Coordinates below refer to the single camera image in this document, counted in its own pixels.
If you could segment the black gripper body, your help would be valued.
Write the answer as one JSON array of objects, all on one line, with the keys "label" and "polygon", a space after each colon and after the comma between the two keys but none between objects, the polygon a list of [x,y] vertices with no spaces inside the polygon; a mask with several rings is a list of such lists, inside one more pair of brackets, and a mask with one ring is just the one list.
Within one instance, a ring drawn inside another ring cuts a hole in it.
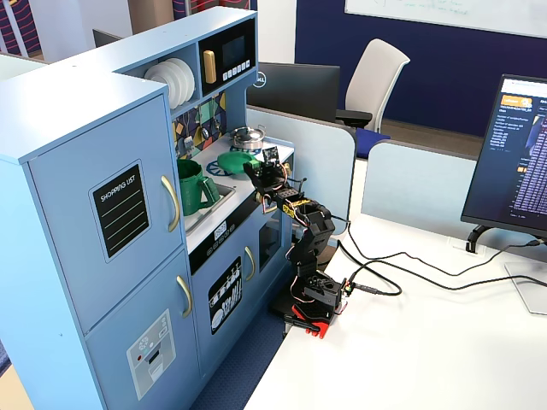
[{"label": "black gripper body", "polygon": [[291,175],[288,163],[262,163],[258,173],[257,189],[261,194],[269,194],[282,188]]}]

